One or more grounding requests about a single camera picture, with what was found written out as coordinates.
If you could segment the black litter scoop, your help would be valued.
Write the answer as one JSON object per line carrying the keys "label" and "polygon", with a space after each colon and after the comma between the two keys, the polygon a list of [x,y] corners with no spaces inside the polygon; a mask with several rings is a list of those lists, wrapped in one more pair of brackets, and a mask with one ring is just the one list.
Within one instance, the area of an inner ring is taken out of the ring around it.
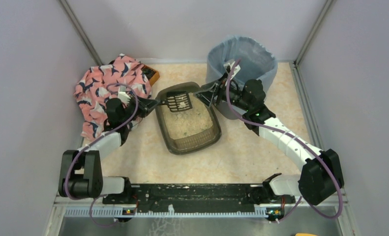
{"label": "black litter scoop", "polygon": [[169,91],[160,100],[160,106],[167,106],[170,112],[184,112],[193,108],[189,93],[186,91]]}

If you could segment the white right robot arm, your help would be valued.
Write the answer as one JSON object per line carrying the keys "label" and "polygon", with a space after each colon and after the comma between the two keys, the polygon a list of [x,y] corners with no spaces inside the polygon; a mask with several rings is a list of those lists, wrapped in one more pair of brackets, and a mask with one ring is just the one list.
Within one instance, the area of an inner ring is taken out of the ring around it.
{"label": "white right robot arm", "polygon": [[257,136],[273,143],[300,170],[299,175],[274,174],[263,182],[270,199],[278,196],[301,196],[317,206],[344,186],[339,155],[309,144],[288,129],[264,104],[266,93],[260,80],[248,80],[243,88],[221,78],[194,93],[207,106],[226,102],[244,111],[242,122]]}

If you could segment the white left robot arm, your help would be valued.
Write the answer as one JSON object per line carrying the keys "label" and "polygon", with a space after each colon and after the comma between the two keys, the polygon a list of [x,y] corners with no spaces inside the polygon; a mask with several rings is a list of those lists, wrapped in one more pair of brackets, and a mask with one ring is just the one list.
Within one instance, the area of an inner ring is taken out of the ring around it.
{"label": "white left robot arm", "polygon": [[145,118],[160,104],[159,100],[139,96],[130,98],[127,105],[119,98],[109,99],[101,136],[83,148],[63,153],[59,195],[79,200],[124,192],[128,178],[104,177],[101,159],[126,142],[132,121]]}

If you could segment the wooden tray box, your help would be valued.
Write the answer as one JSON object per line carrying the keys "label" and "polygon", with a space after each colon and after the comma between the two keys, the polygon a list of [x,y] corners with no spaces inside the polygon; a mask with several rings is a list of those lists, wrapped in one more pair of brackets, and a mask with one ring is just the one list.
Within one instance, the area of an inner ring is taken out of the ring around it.
{"label": "wooden tray box", "polygon": [[155,70],[152,67],[150,67],[150,66],[145,65],[142,68],[142,72],[147,77],[147,79],[149,81],[149,84],[151,86],[153,86],[158,81],[158,79],[160,78],[160,73],[157,70]]}

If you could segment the dark green litter box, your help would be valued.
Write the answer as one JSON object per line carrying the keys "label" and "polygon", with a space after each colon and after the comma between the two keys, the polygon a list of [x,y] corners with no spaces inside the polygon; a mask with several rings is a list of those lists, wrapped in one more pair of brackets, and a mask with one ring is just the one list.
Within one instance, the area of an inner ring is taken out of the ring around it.
{"label": "dark green litter box", "polygon": [[183,155],[196,152],[215,144],[222,130],[214,110],[193,96],[200,86],[186,82],[165,88],[156,99],[166,101],[168,92],[187,92],[192,108],[182,112],[171,112],[166,104],[156,107],[157,121],[169,152]]}

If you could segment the pink patterned cloth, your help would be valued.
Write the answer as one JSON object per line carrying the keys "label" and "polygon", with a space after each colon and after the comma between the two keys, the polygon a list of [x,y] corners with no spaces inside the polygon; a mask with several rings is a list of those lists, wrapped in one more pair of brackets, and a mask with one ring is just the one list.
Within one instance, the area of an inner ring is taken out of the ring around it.
{"label": "pink patterned cloth", "polygon": [[104,131],[106,102],[117,97],[118,83],[127,84],[141,98],[152,96],[152,87],[143,73],[144,64],[120,54],[114,61],[92,66],[75,86],[75,98],[84,117],[81,136],[93,141]]}

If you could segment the blue plastic bin liner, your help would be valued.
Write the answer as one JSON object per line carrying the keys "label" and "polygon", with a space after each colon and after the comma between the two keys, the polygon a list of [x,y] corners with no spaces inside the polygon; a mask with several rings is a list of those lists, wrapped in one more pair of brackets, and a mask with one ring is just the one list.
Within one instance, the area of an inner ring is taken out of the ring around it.
{"label": "blue plastic bin liner", "polygon": [[211,49],[207,56],[207,83],[222,77],[224,63],[240,60],[241,70],[235,75],[235,81],[243,86],[249,79],[260,80],[267,92],[274,81],[278,62],[274,54],[262,44],[246,36],[232,36]]}

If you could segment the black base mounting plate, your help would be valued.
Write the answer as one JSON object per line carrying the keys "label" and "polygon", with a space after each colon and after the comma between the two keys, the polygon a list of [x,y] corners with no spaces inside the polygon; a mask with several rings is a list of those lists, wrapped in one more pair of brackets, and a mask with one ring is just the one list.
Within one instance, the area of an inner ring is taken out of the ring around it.
{"label": "black base mounting plate", "polygon": [[109,194],[106,205],[130,204],[138,213],[163,213],[172,206],[176,213],[253,212],[259,204],[281,206],[287,196],[276,196],[262,184],[132,184],[124,193]]}

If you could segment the aluminium frame rail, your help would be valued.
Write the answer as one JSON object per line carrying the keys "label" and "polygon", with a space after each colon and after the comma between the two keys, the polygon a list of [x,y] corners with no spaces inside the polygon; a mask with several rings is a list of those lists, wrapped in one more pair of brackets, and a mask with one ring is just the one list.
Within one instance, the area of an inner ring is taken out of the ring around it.
{"label": "aluminium frame rail", "polygon": [[298,197],[270,197],[262,184],[126,183],[119,194],[71,200],[56,196],[66,216],[114,218],[259,218],[282,219]]}

